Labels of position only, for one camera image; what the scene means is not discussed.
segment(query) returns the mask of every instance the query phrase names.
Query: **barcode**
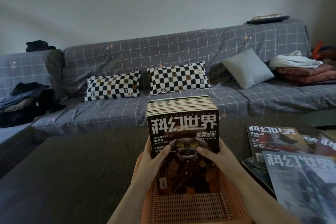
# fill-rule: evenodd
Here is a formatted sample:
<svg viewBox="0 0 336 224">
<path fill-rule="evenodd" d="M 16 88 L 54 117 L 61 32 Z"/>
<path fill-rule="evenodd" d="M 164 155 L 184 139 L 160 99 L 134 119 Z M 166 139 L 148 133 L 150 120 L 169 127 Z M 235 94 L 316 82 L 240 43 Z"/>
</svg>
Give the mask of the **barcode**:
<svg viewBox="0 0 336 224">
<path fill-rule="evenodd" d="M 159 178 L 159 182 L 160 182 L 160 188 L 161 189 L 167 188 L 167 179 L 166 179 L 166 177 Z"/>
<path fill-rule="evenodd" d="M 256 156 L 256 158 L 257 158 L 257 161 L 259 161 L 259 162 L 264 162 L 263 154 L 261 154 L 261 153 L 256 153 L 255 156 Z"/>
</svg>

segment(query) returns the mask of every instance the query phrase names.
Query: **gray pillow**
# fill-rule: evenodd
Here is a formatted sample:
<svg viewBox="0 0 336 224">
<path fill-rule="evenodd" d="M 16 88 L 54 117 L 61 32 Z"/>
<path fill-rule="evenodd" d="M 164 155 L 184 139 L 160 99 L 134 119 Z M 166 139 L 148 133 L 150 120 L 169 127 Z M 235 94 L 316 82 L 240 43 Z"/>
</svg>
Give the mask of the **gray pillow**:
<svg viewBox="0 0 336 224">
<path fill-rule="evenodd" d="M 222 61 L 243 90 L 274 77 L 252 49 Z"/>
</svg>

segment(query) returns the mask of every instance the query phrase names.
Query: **checkered pillow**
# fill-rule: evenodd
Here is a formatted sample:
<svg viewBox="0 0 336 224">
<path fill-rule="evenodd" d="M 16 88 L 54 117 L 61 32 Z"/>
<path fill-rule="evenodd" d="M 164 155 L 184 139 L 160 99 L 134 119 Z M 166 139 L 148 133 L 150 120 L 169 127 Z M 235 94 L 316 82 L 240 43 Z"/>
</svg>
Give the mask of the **checkered pillow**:
<svg viewBox="0 0 336 224">
<path fill-rule="evenodd" d="M 188 89 L 208 89 L 204 61 L 181 66 L 148 68 L 151 79 L 150 95 Z"/>
<path fill-rule="evenodd" d="M 137 97 L 140 70 L 115 76 L 88 76 L 84 102 Z"/>
</svg>

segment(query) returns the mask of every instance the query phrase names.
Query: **white wall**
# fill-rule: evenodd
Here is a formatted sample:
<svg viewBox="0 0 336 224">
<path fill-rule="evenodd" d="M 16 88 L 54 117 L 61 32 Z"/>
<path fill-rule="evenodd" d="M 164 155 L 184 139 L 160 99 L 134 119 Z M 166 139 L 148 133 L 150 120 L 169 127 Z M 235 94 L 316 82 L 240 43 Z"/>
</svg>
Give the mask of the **white wall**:
<svg viewBox="0 0 336 224">
<path fill-rule="evenodd" d="M 302 19 L 312 44 L 336 42 L 335 0 L 0 0 L 0 53 L 42 39 L 65 48 L 239 25 L 257 15 Z"/>
</svg>

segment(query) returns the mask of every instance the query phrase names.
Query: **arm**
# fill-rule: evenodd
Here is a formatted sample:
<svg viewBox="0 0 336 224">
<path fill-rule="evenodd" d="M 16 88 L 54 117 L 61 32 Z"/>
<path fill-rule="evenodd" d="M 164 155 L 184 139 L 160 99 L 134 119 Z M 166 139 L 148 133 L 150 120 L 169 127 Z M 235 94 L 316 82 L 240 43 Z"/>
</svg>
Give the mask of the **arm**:
<svg viewBox="0 0 336 224">
<path fill-rule="evenodd" d="M 240 192 L 246 209 L 257 224 L 300 224 L 285 208 L 271 197 L 239 164 L 236 157 L 219 140 L 220 152 L 215 154 L 204 148 L 197 151 L 212 160 Z"/>
<path fill-rule="evenodd" d="M 146 193 L 151 187 L 151 183 L 159 170 L 160 164 L 169 153 L 169 150 L 170 146 L 166 145 L 162 151 L 152 159 L 151 144 L 148 138 L 138 171 L 107 224 L 139 223 Z"/>
</svg>

